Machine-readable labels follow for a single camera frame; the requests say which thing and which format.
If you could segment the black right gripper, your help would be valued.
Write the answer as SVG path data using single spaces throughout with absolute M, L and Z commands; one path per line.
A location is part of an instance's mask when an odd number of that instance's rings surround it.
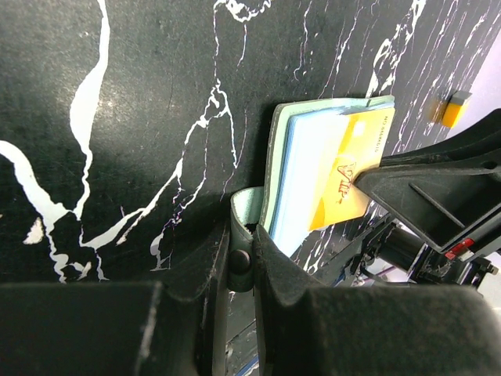
M 416 235 L 389 219 L 352 241 L 345 284 L 387 284 L 369 271 L 378 258 L 407 284 L 481 284 L 498 272 L 487 257 L 500 252 L 499 110 L 445 141 L 384 157 L 355 186 Z

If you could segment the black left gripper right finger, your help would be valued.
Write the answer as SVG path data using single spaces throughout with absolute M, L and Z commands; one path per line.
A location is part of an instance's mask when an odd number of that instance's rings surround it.
M 263 375 L 497 375 L 500 325 L 470 287 L 327 287 L 253 235 Z

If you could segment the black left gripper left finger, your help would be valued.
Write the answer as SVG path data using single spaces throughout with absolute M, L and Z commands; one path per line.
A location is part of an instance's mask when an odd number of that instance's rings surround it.
M 223 375 L 230 225 L 153 280 L 1 286 L 4 375 Z

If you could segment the orange VIP credit card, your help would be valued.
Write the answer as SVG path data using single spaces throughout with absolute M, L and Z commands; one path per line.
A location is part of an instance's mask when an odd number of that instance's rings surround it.
M 395 116 L 394 107 L 349 114 L 340 146 L 334 149 L 326 181 L 319 191 L 318 205 L 309 229 L 356 219 L 366 213 L 369 198 L 355 187 L 356 178 L 380 165 L 384 146 Z

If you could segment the mint green card holder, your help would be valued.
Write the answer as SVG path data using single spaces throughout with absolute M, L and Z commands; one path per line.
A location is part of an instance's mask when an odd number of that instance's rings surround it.
M 395 108 L 393 96 L 333 98 L 280 104 L 274 110 L 263 186 L 231 198 L 229 254 L 251 252 L 250 225 L 261 225 L 278 249 L 290 257 L 305 242 L 329 175 L 334 149 L 348 127 L 347 116 Z

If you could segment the yellow grey small block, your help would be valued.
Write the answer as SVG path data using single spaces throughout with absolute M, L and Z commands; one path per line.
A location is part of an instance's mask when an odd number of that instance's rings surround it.
M 430 109 L 429 119 L 446 128 L 454 128 L 468 107 L 471 92 L 459 90 L 445 99 L 436 99 Z

